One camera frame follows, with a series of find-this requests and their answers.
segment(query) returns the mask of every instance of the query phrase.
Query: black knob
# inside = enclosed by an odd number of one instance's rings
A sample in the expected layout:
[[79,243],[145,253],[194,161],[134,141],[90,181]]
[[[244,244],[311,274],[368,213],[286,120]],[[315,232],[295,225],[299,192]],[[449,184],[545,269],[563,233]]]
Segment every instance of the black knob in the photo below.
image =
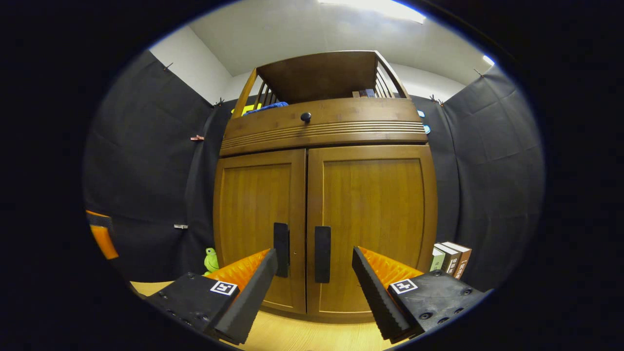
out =
[[312,119],[312,114],[310,112],[305,112],[301,114],[301,120],[303,122],[309,123],[310,119]]

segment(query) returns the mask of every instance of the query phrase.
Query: white wall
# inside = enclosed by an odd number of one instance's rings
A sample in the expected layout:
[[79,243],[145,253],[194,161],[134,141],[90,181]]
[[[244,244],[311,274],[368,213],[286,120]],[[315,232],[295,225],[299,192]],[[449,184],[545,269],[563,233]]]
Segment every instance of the white wall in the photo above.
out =
[[231,100],[223,96],[223,90],[232,76],[190,27],[173,32],[150,51],[165,66],[173,62],[169,69],[211,104],[219,97]]
[[[433,94],[436,99],[447,101],[451,96],[455,95],[465,87],[465,85],[459,82],[439,76],[435,73],[409,66],[403,66],[402,64],[391,63],[390,66],[392,66],[394,72],[396,72],[397,76],[399,76],[403,86],[407,89],[407,92],[410,95],[429,97]],[[232,77],[232,79],[230,79],[230,83],[224,90],[223,100],[229,101],[238,99],[240,92],[243,90],[250,74],[251,71]],[[257,79],[253,85],[250,95],[258,93],[260,84],[261,79]]]

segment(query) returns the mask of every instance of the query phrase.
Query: wooden drawer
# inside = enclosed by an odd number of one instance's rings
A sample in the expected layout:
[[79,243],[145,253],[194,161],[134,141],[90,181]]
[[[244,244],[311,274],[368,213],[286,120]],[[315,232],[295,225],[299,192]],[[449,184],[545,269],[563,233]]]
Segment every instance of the wooden drawer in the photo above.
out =
[[[301,114],[312,115],[310,123]],[[319,145],[427,142],[410,99],[345,98],[302,102],[232,119],[221,156]]]

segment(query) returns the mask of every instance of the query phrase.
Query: green plush toy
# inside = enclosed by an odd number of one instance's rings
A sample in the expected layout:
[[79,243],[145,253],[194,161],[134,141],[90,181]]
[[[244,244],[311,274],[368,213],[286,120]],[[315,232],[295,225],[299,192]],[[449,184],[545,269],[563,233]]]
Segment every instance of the green plush toy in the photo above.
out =
[[206,258],[203,260],[203,265],[208,269],[208,272],[205,272],[204,275],[214,273],[219,269],[219,262],[217,261],[217,252],[215,249],[211,247],[206,249]]

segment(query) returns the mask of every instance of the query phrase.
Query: book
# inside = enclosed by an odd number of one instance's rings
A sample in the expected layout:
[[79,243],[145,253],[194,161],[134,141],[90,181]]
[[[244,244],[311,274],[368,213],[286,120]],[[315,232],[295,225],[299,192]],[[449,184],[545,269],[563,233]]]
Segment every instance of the book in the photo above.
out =
[[457,267],[459,257],[462,255],[462,253],[459,251],[455,251],[450,247],[446,247],[439,242],[434,244],[433,246],[445,253],[444,261],[442,263],[442,270],[450,275],[453,275],[453,272],[455,272],[455,268]]
[[433,259],[431,260],[431,269],[429,269],[430,272],[432,270],[442,269],[442,263],[444,262],[445,255],[446,254],[442,251],[436,249],[435,247],[433,248]]
[[468,264],[468,259],[470,258],[470,253],[472,252],[472,249],[448,241],[443,242],[442,245],[450,247],[451,249],[462,253],[461,257],[459,257],[459,263],[454,273],[455,279],[460,279],[462,277],[462,274],[464,274],[464,271],[466,271],[466,265]]

